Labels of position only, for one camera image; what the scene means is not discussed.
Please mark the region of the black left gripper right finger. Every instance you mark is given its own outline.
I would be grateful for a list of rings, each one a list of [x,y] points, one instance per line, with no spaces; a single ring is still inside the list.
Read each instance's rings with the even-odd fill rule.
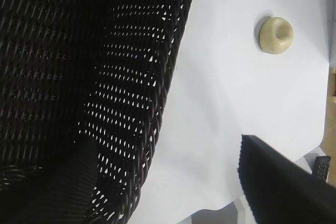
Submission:
[[[335,187],[254,135],[242,135],[238,176],[257,223],[335,223]]]

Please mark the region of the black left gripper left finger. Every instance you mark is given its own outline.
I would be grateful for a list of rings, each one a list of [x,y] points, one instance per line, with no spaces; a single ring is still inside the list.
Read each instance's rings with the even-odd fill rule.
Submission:
[[[27,223],[82,223],[97,177],[97,146],[87,139],[39,186]]]

